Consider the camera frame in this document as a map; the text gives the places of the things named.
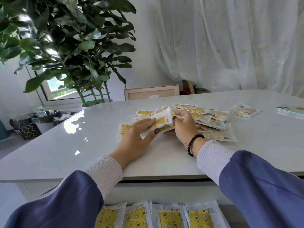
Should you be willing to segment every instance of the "pile of packets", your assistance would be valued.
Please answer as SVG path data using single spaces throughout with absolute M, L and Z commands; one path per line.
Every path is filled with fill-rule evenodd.
M 173 106 L 162 106 L 160 110 L 154 111 L 139 110 L 134 115 L 132 122 L 136 122 L 146 118 L 156 118 L 156 122 L 149 128 L 148 131 L 142 134 L 145 137 L 151 130 L 159 128 L 158 134 L 163 134 L 166 131 L 174 129 L 172 117 L 177 116 L 183 118 L 181 115 L 176 115 L 176 110 L 185 110 L 190 112 L 196 123 L 198 132 L 203 134 L 208 140 L 218 140 L 224 142 L 237 142 L 232 126 L 228 122 L 229 111 L 221 111 L 217 109 L 199 108 L 197 105 L 176 104 Z M 260 112 L 260 110 L 247 106 L 243 103 L 237 104 L 232 108 L 232 113 L 235 115 L 250 118 Z M 125 123 L 119 125 L 119 137 L 124 136 L 125 131 L 132 125 L 132 123 Z
M 127 206 L 103 206 L 96 228 L 226 228 L 216 201 L 181 205 L 153 204 L 144 201 Z

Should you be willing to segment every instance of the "white table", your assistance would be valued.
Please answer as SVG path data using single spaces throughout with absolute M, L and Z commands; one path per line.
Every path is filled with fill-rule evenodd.
M 276 168 L 304 172 L 304 120 L 276 113 L 281 104 L 304 106 L 304 99 L 263 90 L 240 90 L 99 104 L 81 111 L 0 161 L 0 181 L 61 180 L 84 170 L 119 143 L 118 125 L 139 109 L 176 103 L 229 111 L 237 103 L 262 110 L 252 118 L 229 116 L 238 142 L 221 142 L 233 150 L 249 150 Z M 156 138 L 147 153 L 124 170 L 125 180 L 206 177 L 173 137 Z

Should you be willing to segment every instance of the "red object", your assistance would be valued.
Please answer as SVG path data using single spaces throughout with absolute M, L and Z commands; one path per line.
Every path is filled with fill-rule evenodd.
M 187 89 L 183 88 L 183 95 L 190 95 L 190 94 L 191 93 Z

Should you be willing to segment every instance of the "person's left hand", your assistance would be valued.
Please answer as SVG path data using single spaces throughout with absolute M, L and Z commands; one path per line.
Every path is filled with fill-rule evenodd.
M 150 145 L 151 141 L 155 138 L 159 129 L 150 131 L 148 135 L 141 139 L 140 134 L 147 130 L 156 119 L 144 119 L 135 122 L 129 129 L 125 131 L 124 137 L 119 143 L 117 149 L 109 156 L 116 159 L 123 169 L 129 162 L 142 156 Z

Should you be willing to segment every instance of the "white ribbed cuff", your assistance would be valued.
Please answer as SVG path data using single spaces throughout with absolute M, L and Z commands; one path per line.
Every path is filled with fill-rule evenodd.
M 235 153 L 214 140 L 207 141 L 197 155 L 197 167 L 219 185 L 219 175 Z
M 120 164 L 110 156 L 100 157 L 85 172 L 96 182 L 103 199 L 123 179 L 123 171 Z

